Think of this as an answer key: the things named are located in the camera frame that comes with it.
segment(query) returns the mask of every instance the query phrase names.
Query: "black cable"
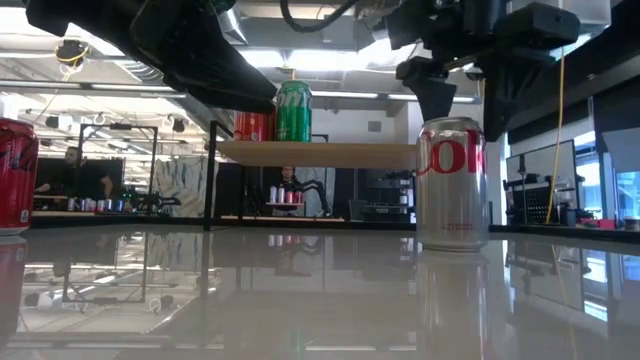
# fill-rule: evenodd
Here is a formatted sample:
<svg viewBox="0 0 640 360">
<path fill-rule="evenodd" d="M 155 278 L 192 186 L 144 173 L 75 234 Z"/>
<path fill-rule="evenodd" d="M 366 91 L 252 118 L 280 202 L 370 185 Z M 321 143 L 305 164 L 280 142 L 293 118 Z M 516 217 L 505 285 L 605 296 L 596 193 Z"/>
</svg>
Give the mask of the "black cable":
<svg viewBox="0 0 640 360">
<path fill-rule="evenodd" d="M 293 17 L 291 16 L 291 12 L 289 11 L 289 0 L 280 0 L 280 10 L 282 11 L 282 17 L 284 18 L 284 22 L 289 25 L 290 28 L 295 32 L 301 33 L 310 33 L 316 32 L 325 29 L 327 26 L 333 24 L 340 16 L 342 16 L 347 10 L 349 10 L 353 5 L 355 5 L 360 0 L 347 0 L 346 3 L 342 4 L 336 11 L 332 12 L 331 15 L 327 16 L 319 23 L 311 25 L 311 26 L 302 26 L 298 24 Z"/>
</svg>

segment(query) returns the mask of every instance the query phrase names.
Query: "person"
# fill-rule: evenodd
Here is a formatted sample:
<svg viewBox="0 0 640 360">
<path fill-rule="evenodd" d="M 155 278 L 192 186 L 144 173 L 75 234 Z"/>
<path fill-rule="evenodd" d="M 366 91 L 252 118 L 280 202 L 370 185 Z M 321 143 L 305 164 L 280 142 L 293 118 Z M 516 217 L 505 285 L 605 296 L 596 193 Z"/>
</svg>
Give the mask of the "person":
<svg viewBox="0 0 640 360">
<path fill-rule="evenodd" d="M 280 184 L 277 188 L 284 188 L 285 193 L 291 191 L 295 193 L 296 191 L 302 191 L 302 184 L 296 178 L 296 168 L 293 166 L 283 166 L 282 171 L 282 179 L 280 180 Z M 272 215 L 273 216 L 298 216 L 298 207 L 290 206 L 290 205 L 279 205 L 273 208 Z"/>
<path fill-rule="evenodd" d="M 47 192 L 53 188 L 62 187 L 64 192 L 77 197 L 92 198 L 94 200 L 108 199 L 113 191 L 113 182 L 104 169 L 95 163 L 82 159 L 80 162 L 80 175 L 78 186 L 74 190 L 76 180 L 76 164 L 78 160 L 78 148 L 70 146 L 64 155 L 66 166 L 50 181 L 35 189 L 36 192 Z"/>
</svg>

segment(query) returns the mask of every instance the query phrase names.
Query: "green soda can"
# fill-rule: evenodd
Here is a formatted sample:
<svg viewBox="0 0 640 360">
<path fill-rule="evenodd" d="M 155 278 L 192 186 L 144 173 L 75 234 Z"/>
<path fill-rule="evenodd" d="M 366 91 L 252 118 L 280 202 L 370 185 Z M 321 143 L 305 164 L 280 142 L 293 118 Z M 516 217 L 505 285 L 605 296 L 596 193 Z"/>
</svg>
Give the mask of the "green soda can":
<svg viewBox="0 0 640 360">
<path fill-rule="evenodd" d="M 302 81 L 285 81 L 278 91 L 276 140 L 311 142 L 311 89 Z"/>
</svg>

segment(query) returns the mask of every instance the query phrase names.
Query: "sprite can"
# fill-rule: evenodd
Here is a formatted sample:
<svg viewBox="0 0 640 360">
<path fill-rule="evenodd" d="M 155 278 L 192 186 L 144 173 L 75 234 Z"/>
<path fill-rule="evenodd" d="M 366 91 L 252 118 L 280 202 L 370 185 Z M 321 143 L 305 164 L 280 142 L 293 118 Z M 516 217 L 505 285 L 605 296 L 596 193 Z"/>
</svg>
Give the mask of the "sprite can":
<svg viewBox="0 0 640 360">
<path fill-rule="evenodd" d="M 311 141 L 311 89 L 302 81 L 286 81 L 278 91 L 277 141 Z"/>
</svg>

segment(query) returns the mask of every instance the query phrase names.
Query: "coca-cola logo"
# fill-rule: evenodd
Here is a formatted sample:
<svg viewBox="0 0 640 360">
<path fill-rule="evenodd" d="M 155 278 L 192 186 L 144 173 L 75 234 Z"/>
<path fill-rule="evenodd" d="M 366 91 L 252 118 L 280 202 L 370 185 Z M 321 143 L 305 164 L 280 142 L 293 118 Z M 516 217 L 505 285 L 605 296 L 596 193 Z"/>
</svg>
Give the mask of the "coca-cola logo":
<svg viewBox="0 0 640 360">
<path fill-rule="evenodd" d="M 484 142 L 481 140 L 482 136 L 479 131 L 467 130 L 467 146 L 458 141 L 447 139 L 432 143 L 434 133 L 425 131 L 422 137 L 428 143 L 429 159 L 427 161 L 427 167 L 424 169 L 418 169 L 416 174 L 422 176 L 429 171 L 433 171 L 438 174 L 452 174 L 462 171 L 465 167 L 468 173 L 477 173 L 487 171 L 484 158 Z M 451 161 L 447 164 L 442 162 L 442 154 L 448 151 Z"/>
<path fill-rule="evenodd" d="M 0 159 L 8 157 L 12 170 L 35 172 L 38 163 L 38 143 L 32 137 L 0 128 Z"/>
</svg>

